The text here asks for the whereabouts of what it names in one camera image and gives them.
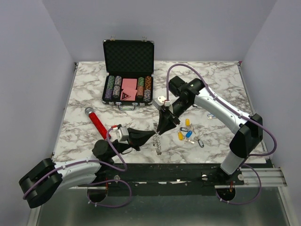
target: case lid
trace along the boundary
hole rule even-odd
[[[154,42],[141,40],[104,40],[108,73],[154,72]]]

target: poker chip case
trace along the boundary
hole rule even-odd
[[[134,110],[136,106],[150,106],[153,98],[154,42],[111,38],[103,41],[103,51],[107,71],[103,103],[117,105],[120,110]],[[123,91],[127,92],[121,88],[123,79],[137,80],[135,89],[138,93],[135,100],[127,100],[126,93],[121,96]]]

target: poker chip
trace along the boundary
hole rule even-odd
[[[147,76],[145,78],[144,90],[151,90],[151,77]]]
[[[143,92],[144,92],[144,87],[143,86],[138,86],[137,87],[137,98],[142,99],[143,98]]]
[[[107,89],[105,92],[104,100],[105,101],[111,100],[112,93],[113,93],[113,89]]]
[[[115,99],[119,98],[121,82],[122,78],[120,76],[116,76],[113,89],[113,98]]]
[[[120,76],[116,76],[115,85],[121,86],[121,81],[122,81],[122,78]]]
[[[151,101],[151,91],[149,89],[144,91],[143,101],[150,102]]]
[[[108,79],[108,85],[107,85],[107,89],[112,89],[114,88],[114,81],[115,81],[115,77],[110,75],[109,79]]]
[[[143,101],[145,102],[151,101],[151,77],[150,76],[147,76],[145,78]]]
[[[144,78],[143,77],[138,78],[138,86],[144,86]]]

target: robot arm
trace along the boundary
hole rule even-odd
[[[118,153],[123,153],[132,147],[139,151],[140,146],[151,138],[155,131],[139,131],[122,126],[116,127],[118,139],[112,142],[112,145]],[[90,157],[65,162],[53,162],[50,158],[43,159],[25,176],[23,176],[19,185],[24,193],[23,199],[26,199],[30,208],[36,208],[46,203],[54,193],[78,185],[92,183],[97,175],[105,172],[108,166],[112,166],[114,161],[112,157],[117,155],[106,140],[98,140],[92,150]]]
[[[230,143],[231,151],[221,163],[221,169],[225,176],[232,175],[236,169],[244,163],[249,153],[262,141],[262,129],[242,119],[241,116],[249,117],[262,125],[261,116],[258,114],[249,116],[249,114],[218,97],[226,106],[240,113],[239,116],[233,114],[210,95],[200,79],[194,79],[189,83],[185,83],[181,78],[175,76],[169,82],[169,89],[174,96],[179,98],[172,105],[169,105],[164,97],[159,97],[154,100],[154,105],[160,114],[158,133],[161,135],[179,125],[180,115],[193,104],[205,108],[221,120],[231,132],[235,134]]]

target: pink playing card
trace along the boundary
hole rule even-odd
[[[122,89],[136,89],[137,79],[123,79],[122,80]]]
[[[136,93],[137,93],[137,90],[136,89],[124,89],[122,92],[121,92],[121,97],[120,99],[121,100],[131,100],[131,101],[135,101],[135,98],[136,98]]]

